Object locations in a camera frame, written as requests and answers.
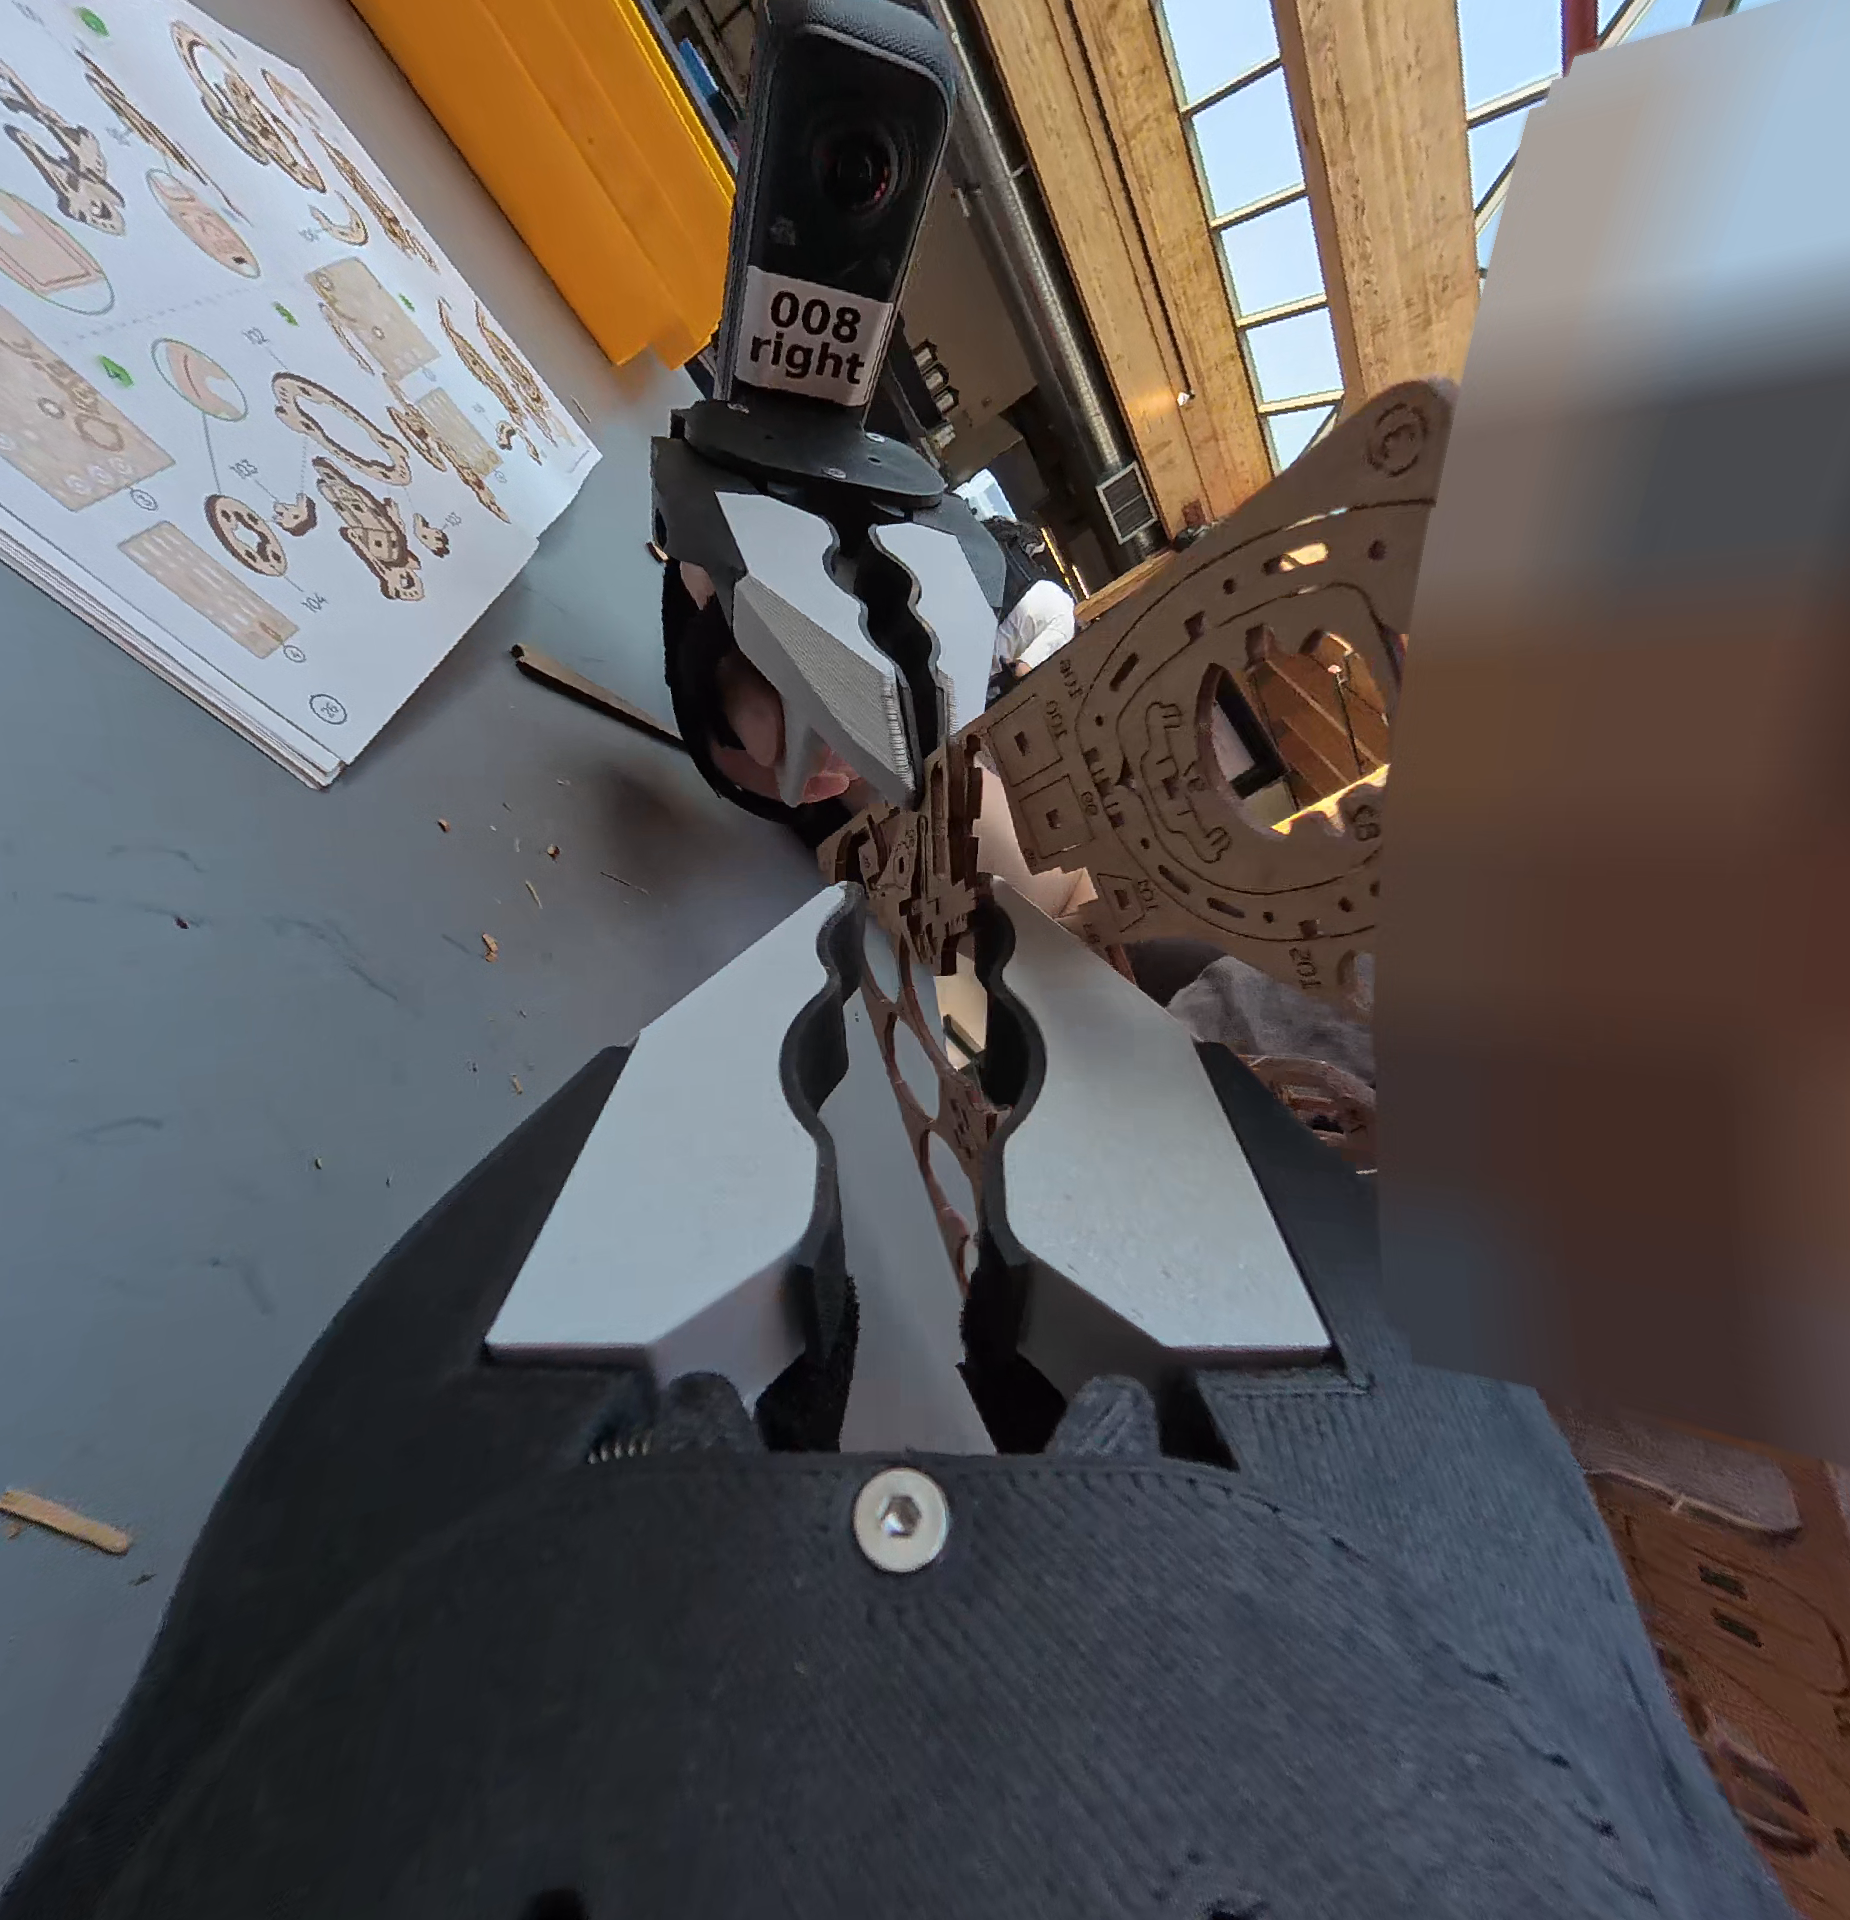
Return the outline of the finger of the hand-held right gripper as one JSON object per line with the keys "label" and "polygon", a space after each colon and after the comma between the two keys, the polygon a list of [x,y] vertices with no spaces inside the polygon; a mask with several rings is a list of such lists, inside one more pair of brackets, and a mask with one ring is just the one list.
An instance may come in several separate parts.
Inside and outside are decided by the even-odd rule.
{"label": "finger of the hand-held right gripper", "polygon": [[997,544],[985,525],[873,525],[868,544],[909,580],[902,599],[931,639],[943,721],[971,724],[985,708],[997,637]]}
{"label": "finger of the hand-held right gripper", "polygon": [[836,757],[878,800],[913,806],[909,691],[865,606],[832,580],[836,532],[770,493],[715,493],[715,505],[738,550],[733,637],[782,707],[780,798],[799,804],[822,757]]}

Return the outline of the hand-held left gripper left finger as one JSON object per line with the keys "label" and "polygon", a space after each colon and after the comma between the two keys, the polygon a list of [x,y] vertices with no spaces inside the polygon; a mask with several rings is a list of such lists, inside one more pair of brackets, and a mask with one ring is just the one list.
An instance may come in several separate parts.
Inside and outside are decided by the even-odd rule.
{"label": "hand-held left gripper left finger", "polygon": [[865,898],[832,884],[638,1035],[497,1308],[497,1364],[712,1372],[746,1411],[841,1277],[836,1156]]}

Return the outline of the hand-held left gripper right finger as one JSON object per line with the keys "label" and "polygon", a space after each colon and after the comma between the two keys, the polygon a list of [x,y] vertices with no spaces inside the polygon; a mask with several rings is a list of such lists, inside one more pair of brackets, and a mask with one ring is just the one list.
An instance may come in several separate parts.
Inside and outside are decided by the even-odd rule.
{"label": "hand-held left gripper right finger", "polygon": [[1003,990],[1039,1043],[1003,1142],[1018,1350],[1063,1392],[1312,1364],[1328,1331],[1191,1033],[1008,883]]}

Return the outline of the plywood parts sheet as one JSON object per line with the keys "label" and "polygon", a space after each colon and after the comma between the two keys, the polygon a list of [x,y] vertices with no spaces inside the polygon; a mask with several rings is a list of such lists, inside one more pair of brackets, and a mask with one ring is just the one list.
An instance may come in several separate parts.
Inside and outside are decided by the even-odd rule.
{"label": "plywood parts sheet", "polygon": [[1610,1466],[1589,1485],[1734,1817],[1801,1915],[1850,1915],[1850,1523],[1830,1466],[1772,1464],[1795,1523]]}
{"label": "plywood parts sheet", "polygon": [[[1390,724],[1459,390],[1397,385],[1023,679],[979,724],[1033,869],[1086,872],[1091,946],[1201,939],[1369,1016]],[[1345,721],[1352,773],[1257,826],[1224,777],[1256,670]]]}

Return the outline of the small wooden model part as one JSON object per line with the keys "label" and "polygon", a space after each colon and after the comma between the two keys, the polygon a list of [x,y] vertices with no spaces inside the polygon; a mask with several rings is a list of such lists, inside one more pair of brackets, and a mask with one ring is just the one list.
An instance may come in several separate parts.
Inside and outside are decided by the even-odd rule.
{"label": "small wooden model part", "polygon": [[979,738],[957,734],[928,759],[917,809],[868,806],[818,851],[822,881],[862,884],[889,939],[938,977],[956,971],[957,946],[988,900],[979,757]]}

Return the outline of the person's right hand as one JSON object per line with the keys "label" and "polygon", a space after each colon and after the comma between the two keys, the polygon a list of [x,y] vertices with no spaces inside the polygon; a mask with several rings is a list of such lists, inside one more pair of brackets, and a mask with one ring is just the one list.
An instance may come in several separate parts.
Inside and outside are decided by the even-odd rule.
{"label": "person's right hand", "polygon": [[[721,777],[736,788],[762,800],[782,800],[780,773],[784,764],[784,715],[777,691],[746,654],[730,650],[718,671],[718,724],[711,728],[709,753]],[[798,806],[852,798],[862,788],[857,770],[832,749],[820,749],[799,788]]]}

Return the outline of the long wooden scrap strip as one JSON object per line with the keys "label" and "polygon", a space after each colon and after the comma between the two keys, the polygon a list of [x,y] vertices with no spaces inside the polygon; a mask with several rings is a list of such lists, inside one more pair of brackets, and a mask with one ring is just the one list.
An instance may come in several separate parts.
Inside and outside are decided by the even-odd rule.
{"label": "long wooden scrap strip", "polygon": [[685,751],[683,738],[675,734],[675,726],[671,721],[581,677],[577,670],[569,670],[565,663],[544,654],[541,650],[534,650],[530,645],[513,645],[510,656],[515,666],[533,684],[541,684],[550,691],[556,691],[559,697],[577,701],[579,707],[606,715],[611,721],[631,731],[652,736],[671,749]]}

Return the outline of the yellow plastic bin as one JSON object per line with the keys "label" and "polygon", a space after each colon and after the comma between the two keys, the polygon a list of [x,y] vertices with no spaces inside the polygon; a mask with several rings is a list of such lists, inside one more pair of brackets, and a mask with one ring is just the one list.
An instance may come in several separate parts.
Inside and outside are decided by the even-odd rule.
{"label": "yellow plastic bin", "polygon": [[598,350],[721,323],[736,181],[633,2],[358,2]]}

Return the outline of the scattered wood chips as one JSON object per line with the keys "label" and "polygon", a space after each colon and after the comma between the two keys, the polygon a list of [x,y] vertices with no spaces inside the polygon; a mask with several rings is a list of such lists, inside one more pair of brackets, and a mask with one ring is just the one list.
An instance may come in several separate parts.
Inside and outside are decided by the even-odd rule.
{"label": "scattered wood chips", "polygon": [[569,926],[648,905],[648,890],[596,867],[566,834],[501,806],[477,817],[467,806],[436,815],[420,837],[445,887],[442,941],[496,967],[530,956]]}

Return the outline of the white instruction booklet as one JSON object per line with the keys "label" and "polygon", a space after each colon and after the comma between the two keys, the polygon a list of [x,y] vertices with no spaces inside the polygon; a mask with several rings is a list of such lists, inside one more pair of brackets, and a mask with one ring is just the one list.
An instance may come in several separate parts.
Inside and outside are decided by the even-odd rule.
{"label": "white instruction booklet", "polygon": [[0,2],[0,557],[312,785],[596,448],[300,69]]}

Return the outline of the short wooden scrap strip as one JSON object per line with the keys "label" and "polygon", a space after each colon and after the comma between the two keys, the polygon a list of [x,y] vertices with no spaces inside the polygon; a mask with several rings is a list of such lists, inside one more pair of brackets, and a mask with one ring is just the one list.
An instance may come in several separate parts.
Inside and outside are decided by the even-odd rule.
{"label": "short wooden scrap strip", "polygon": [[0,1495],[0,1519],[13,1527],[46,1531],[55,1538],[71,1542],[102,1556],[127,1556],[133,1536],[115,1527],[86,1516],[68,1505],[34,1495],[29,1490],[4,1490]]}

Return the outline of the silver ventilation duct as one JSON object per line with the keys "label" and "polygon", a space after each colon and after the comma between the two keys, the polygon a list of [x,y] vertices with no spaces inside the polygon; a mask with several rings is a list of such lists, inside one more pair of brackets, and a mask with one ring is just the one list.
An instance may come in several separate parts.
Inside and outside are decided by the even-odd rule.
{"label": "silver ventilation duct", "polygon": [[1153,515],[1132,539],[1121,539],[1105,505],[1105,488],[1118,487],[1125,473],[1137,473],[1137,458],[976,9],[931,2],[928,13],[956,69],[950,177],[980,231],[1008,316],[1044,394],[1070,484],[1107,562],[1121,572],[1163,550],[1165,540]]}

